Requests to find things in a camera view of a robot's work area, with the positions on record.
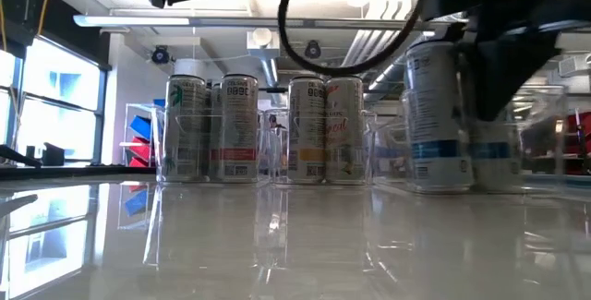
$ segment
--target window frame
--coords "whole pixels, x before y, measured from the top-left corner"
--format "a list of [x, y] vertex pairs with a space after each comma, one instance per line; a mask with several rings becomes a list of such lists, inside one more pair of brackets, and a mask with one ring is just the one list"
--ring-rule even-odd
[[[68, 54], [72, 54], [75, 57], [77, 57], [81, 60], [84, 60], [93, 66], [97, 66], [97, 64], [88, 60], [86, 57], [84, 57], [80, 54], [77, 54], [71, 50], [68, 50], [67, 48], [65, 48], [65, 47], [47, 39], [47, 38], [37, 37], [37, 39], [39, 39], [42, 42], [47, 42], [47, 43], [51, 44], [53, 47], [59, 48], [60, 50], [63, 50], [64, 52], [67, 52]], [[20, 59], [17, 57], [15, 57], [15, 59], [16, 60], [15, 60], [15, 68], [14, 68], [12, 87], [15, 87], [14, 91], [17, 94], [17, 105], [20, 105], [20, 107], [22, 107], [22, 105], [24, 105], [25, 100], [29, 99], [29, 100], [36, 100], [39, 102], [43, 102], [43, 103], [49, 104], [51, 106], [55, 106], [55, 107], [59, 107], [59, 108], [63, 108], [63, 109], [68, 109], [68, 110], [72, 110], [72, 111], [79, 111], [79, 112], [91, 112], [92, 114], [94, 114], [95, 120], [96, 120], [96, 126], [94, 128], [94, 146], [93, 146], [92, 158], [90, 158], [90, 159], [65, 158], [65, 162], [66, 163], [69, 163], [69, 162], [100, 163], [101, 157], [102, 157], [102, 146], [103, 146], [104, 104], [105, 104], [105, 90], [106, 90], [106, 84], [107, 84], [107, 72], [103, 68], [101, 68], [100, 66], [97, 66], [97, 68], [99, 69], [99, 90], [97, 91], [98, 99], [97, 99], [96, 110], [91, 110], [91, 109], [76, 105], [74, 103], [64, 102], [61, 100], [57, 100], [55, 98], [45, 97], [45, 96], [37, 95], [34, 93], [30, 93], [30, 92], [27, 92], [26, 96], [25, 96], [25, 93], [24, 93], [25, 91], [23, 89], [23, 86], [24, 86], [24, 74], [25, 74], [24, 71], [25, 71], [25, 63], [27, 61], [27, 54], [25, 54], [25, 57], [23, 59]], [[8, 95], [10, 95], [10, 87], [0, 86], [0, 90], [5, 90], [8, 93]], [[7, 119], [7, 124], [6, 124], [6, 140], [5, 140], [5, 142], [8, 146], [12, 146], [12, 144], [15, 143], [14, 142], [15, 139], [18, 141], [18, 138], [13, 138], [16, 126], [17, 126], [16, 108], [15, 108], [12, 98], [10, 98], [9, 99], [9, 106], [8, 106], [8, 119]]]

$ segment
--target silver can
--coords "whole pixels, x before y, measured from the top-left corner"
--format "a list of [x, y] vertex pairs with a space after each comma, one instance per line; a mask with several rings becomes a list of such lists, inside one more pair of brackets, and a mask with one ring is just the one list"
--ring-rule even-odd
[[411, 150], [409, 180], [427, 193], [461, 192], [474, 184], [469, 136], [451, 42], [423, 42], [406, 52], [402, 98]]
[[294, 78], [289, 83], [287, 178], [293, 183], [319, 183], [325, 173], [325, 89], [320, 78]]
[[166, 85], [163, 138], [164, 181], [195, 181], [201, 176], [203, 110], [207, 89], [203, 78], [172, 75]]
[[211, 180], [218, 179], [220, 170], [220, 135], [222, 134], [222, 89], [220, 83], [211, 88], [210, 166]]
[[326, 83], [326, 181], [363, 185], [363, 83], [361, 78], [331, 78]]
[[248, 75], [226, 75], [222, 85], [220, 170], [224, 182], [257, 181], [259, 83]]
[[513, 191], [521, 185], [521, 152], [517, 124], [509, 109], [495, 121], [475, 121], [471, 126], [470, 152], [476, 190]]

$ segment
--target white can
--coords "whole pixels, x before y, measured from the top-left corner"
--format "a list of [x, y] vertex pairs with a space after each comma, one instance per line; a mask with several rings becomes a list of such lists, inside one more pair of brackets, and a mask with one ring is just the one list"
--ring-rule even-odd
[[324, 180], [325, 89], [320, 78], [289, 83], [289, 155], [287, 178], [298, 184]]
[[163, 180], [195, 181], [201, 176], [203, 118], [207, 89], [205, 80], [173, 75], [166, 85], [163, 135]]
[[361, 78], [329, 79], [326, 83], [326, 181], [328, 183], [365, 184], [364, 128]]
[[211, 88], [210, 166], [211, 180], [218, 179], [220, 170], [220, 135], [222, 134], [222, 89], [220, 83]]
[[218, 175], [224, 182], [256, 182], [259, 83], [248, 75], [226, 75], [221, 97]]
[[476, 189], [513, 191], [521, 185], [519, 133], [507, 110], [495, 121], [475, 121], [470, 143]]
[[474, 184], [451, 42], [422, 42], [406, 52], [402, 98], [411, 150], [408, 177], [421, 192], [462, 192]]

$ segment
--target wall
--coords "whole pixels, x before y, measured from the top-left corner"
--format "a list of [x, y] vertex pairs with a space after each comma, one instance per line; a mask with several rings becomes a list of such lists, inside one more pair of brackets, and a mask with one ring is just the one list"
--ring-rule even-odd
[[107, 78], [103, 131], [102, 163], [123, 163], [119, 143], [125, 140], [126, 105], [131, 102], [151, 103], [164, 98], [168, 74], [140, 56], [143, 51], [133, 37], [113, 34], [109, 64], [113, 70]]

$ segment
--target ceiling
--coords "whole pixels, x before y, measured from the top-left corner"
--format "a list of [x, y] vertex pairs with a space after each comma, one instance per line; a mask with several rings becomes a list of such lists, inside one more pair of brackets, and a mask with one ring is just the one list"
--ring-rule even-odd
[[[64, 0], [87, 15], [166, 15], [196, 17], [275, 17], [279, 0], [195, 0], [166, 9], [155, 9], [148, 0]], [[400, 4], [395, 15], [386, 4]], [[290, 18], [372, 18], [404, 19], [411, 0], [292, 0]], [[215, 62], [222, 72], [242, 72], [261, 76], [260, 60], [247, 56], [247, 32], [242, 28], [133, 28], [134, 38], [150, 53], [155, 45], [168, 44], [176, 58], [222, 58]], [[361, 32], [355, 30], [291, 30], [290, 40], [297, 51], [310, 40], [322, 47], [321, 63], [340, 65]], [[561, 47], [571, 51], [591, 50], [590, 35], [565, 35]], [[550, 63], [545, 69], [552, 68]], [[278, 60], [280, 72], [297, 70], [287, 58]]]

